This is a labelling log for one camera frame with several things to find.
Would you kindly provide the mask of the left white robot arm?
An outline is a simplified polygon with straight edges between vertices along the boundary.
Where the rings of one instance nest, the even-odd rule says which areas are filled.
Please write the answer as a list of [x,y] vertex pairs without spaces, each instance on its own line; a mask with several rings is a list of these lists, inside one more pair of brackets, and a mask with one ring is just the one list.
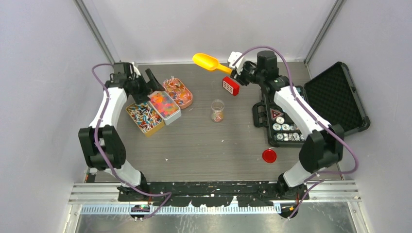
[[112,175],[121,183],[119,191],[143,201],[155,194],[149,192],[143,173],[127,161],[126,148],[117,132],[117,123],[128,97],[140,104],[149,101],[150,94],[163,91],[164,88],[149,68],[145,70],[149,78],[146,81],[137,65],[130,62],[109,64],[113,72],[109,80],[103,82],[95,72],[101,66],[95,65],[91,72],[103,89],[103,99],[89,126],[78,132],[82,152],[89,168]]

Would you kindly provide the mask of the yellow plastic scoop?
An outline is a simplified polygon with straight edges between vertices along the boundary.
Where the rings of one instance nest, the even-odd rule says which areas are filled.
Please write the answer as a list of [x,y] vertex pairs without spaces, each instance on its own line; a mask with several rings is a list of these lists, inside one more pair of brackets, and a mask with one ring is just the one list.
[[204,53],[197,53],[195,55],[193,55],[192,57],[193,62],[200,66],[201,68],[204,68],[205,70],[208,71],[221,71],[223,73],[226,74],[231,74],[232,73],[232,69],[230,69],[227,66],[224,66],[222,64],[220,64],[220,62],[208,55],[208,54],[204,54]]

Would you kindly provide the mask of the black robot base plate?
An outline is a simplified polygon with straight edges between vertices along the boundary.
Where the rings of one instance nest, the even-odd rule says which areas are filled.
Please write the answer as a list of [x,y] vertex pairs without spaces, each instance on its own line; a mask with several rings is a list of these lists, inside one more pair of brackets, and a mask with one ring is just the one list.
[[219,181],[219,182],[150,182],[143,195],[135,190],[119,186],[119,201],[147,201],[173,207],[227,207],[236,201],[239,207],[265,207],[275,200],[297,203],[304,198],[307,187],[282,188],[269,181]]

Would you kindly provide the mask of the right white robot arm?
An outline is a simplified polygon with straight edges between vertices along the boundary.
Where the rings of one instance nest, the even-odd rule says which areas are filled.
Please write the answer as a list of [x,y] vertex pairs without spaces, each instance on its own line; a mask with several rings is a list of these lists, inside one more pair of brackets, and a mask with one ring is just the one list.
[[245,60],[242,53],[233,51],[228,63],[232,69],[231,78],[241,85],[259,85],[266,108],[279,107],[304,137],[298,162],[278,177],[275,186],[281,198],[290,199],[316,172],[342,159],[344,130],[342,126],[331,125],[318,115],[299,95],[290,76],[279,75],[274,51],[258,52],[256,63]]

